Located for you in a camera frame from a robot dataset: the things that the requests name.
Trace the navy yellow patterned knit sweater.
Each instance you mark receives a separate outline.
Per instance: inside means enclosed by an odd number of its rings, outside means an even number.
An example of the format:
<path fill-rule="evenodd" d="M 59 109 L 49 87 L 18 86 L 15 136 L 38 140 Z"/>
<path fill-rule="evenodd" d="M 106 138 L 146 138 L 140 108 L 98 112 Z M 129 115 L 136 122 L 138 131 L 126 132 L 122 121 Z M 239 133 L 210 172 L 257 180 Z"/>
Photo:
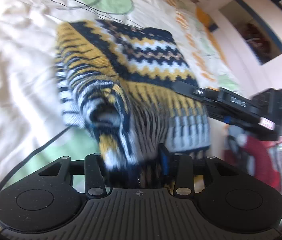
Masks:
<path fill-rule="evenodd" d="M 97 141 L 111 185 L 155 184 L 161 146 L 170 153 L 210 147 L 206 108 L 173 90 L 178 81 L 197 81 L 168 31 L 63 22 L 55 67 L 63 121 Z"/>

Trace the white blue shelf unit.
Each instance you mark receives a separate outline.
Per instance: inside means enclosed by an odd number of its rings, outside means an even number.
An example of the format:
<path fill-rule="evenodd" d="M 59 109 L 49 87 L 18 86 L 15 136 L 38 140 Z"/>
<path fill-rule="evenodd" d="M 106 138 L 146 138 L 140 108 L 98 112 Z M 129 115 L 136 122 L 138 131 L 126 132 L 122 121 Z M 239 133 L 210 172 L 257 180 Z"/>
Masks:
<path fill-rule="evenodd" d="M 282 0 L 196 0 L 247 95 L 282 88 Z"/>

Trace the cream leaf print bedsheet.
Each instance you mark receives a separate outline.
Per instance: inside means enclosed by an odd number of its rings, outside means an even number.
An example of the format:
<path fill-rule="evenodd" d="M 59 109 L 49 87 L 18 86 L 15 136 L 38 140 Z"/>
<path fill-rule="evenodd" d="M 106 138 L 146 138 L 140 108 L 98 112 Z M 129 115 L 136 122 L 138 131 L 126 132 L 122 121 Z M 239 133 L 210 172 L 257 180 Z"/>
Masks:
<path fill-rule="evenodd" d="M 241 93 L 194 0 L 0 0 L 0 190 L 63 155 L 97 152 L 63 124 L 54 71 L 57 25 L 96 18 L 169 31 L 202 87 Z"/>

